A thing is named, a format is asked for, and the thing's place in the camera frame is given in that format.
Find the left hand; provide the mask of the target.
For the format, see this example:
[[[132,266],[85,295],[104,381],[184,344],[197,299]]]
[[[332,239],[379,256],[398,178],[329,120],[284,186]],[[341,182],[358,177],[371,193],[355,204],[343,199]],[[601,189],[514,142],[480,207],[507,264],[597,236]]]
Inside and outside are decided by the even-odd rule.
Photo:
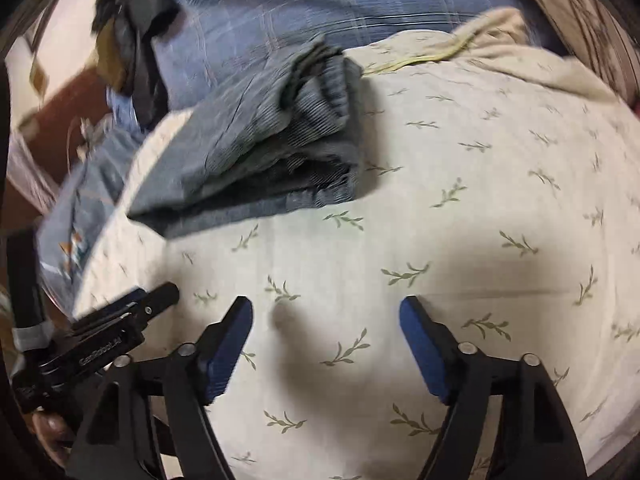
[[[38,411],[32,414],[32,423],[40,444],[58,466],[65,468],[70,458],[75,435],[58,414]]]

